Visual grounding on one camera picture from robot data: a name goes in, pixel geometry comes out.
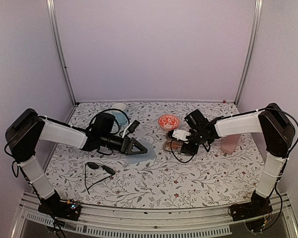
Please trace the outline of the brown striped glasses case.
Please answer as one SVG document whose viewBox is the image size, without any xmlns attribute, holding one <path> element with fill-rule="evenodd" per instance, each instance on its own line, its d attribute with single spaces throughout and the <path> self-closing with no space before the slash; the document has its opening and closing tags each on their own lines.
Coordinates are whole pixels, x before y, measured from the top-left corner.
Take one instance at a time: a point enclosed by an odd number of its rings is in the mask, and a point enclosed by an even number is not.
<svg viewBox="0 0 298 238">
<path fill-rule="evenodd" d="M 174 152 L 176 154 L 184 155 L 182 150 L 183 144 L 186 142 L 185 136 L 187 132 L 184 130 L 171 130 L 166 133 L 166 141 L 163 144 L 163 149 L 166 152 Z"/>
</svg>

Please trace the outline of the clear pink frame glasses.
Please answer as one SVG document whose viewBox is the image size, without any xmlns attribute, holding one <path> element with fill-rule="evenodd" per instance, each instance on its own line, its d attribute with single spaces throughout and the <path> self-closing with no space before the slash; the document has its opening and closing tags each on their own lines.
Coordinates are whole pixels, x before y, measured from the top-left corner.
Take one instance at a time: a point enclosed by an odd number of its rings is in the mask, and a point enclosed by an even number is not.
<svg viewBox="0 0 298 238">
<path fill-rule="evenodd" d="M 163 144 L 163 149 L 166 152 L 173 151 L 174 153 L 181 154 L 182 145 L 183 145 L 183 142 L 179 142 L 179 141 L 166 141 Z"/>
</svg>

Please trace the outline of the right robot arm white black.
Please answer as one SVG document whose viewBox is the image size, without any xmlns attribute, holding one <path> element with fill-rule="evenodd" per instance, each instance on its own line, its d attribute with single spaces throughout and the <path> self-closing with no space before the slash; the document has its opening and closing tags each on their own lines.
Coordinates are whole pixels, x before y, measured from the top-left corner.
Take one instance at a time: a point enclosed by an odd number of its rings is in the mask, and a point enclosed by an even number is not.
<svg viewBox="0 0 298 238">
<path fill-rule="evenodd" d="M 281 110 L 276 103 L 249 112 L 206 119 L 199 110 L 185 117 L 190 129 L 174 132 L 172 136 L 183 142 L 181 152 L 196 155 L 200 145 L 209 151 L 215 140 L 231 135 L 262 134 L 266 145 L 266 161 L 247 205 L 251 216 L 258 216 L 266 208 L 277 182 L 281 179 L 291 151 L 298 143 L 298 122 Z"/>
</svg>

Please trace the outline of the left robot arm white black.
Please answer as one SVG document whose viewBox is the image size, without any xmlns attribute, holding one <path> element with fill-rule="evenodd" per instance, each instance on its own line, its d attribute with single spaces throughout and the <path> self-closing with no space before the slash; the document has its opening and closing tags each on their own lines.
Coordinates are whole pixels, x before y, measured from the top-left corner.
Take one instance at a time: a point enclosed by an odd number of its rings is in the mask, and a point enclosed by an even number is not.
<svg viewBox="0 0 298 238">
<path fill-rule="evenodd" d="M 37 143 L 50 141 L 87 152 L 99 151 L 104 147 L 125 155 L 147 153 L 145 146 L 128 136 L 134 132 L 139 122 L 136 120 L 129 123 L 122 136 L 112 132 L 112 127 L 117 122 L 111 109 L 99 112 L 91 119 L 87 128 L 80 128 L 41 116 L 34 109 L 28 108 L 6 130 L 4 152 L 18 164 L 24 177 L 45 201 L 45 208 L 53 215 L 60 215 L 64 211 L 64 205 L 59 201 L 57 192 L 36 158 Z"/>
</svg>

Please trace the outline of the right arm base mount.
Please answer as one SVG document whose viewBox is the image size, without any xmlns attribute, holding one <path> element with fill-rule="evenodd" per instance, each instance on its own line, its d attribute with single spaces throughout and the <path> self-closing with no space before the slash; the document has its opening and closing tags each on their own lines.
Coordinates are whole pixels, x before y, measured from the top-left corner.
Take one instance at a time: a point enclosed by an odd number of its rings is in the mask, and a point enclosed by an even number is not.
<svg viewBox="0 0 298 238">
<path fill-rule="evenodd" d="M 228 214 L 232 217 L 233 221 L 247 220 L 256 218 L 263 215 L 270 215 L 273 211 L 270 204 L 269 197 L 262 197 L 254 191 L 251 196 L 250 202 L 233 204 L 228 208 Z M 268 220 L 260 218 L 246 222 L 246 228 L 252 233 L 260 233 L 264 231 Z"/>
</svg>

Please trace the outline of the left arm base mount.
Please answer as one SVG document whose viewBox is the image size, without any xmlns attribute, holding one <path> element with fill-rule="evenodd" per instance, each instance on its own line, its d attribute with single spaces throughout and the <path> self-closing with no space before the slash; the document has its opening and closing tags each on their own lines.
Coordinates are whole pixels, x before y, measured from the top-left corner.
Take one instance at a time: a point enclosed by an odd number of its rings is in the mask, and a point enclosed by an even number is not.
<svg viewBox="0 0 298 238">
<path fill-rule="evenodd" d="M 41 199 L 38 207 L 40 213 L 51 217 L 78 221 L 81 213 L 81 202 L 79 200 L 62 201 L 57 193 L 47 199 Z"/>
</svg>

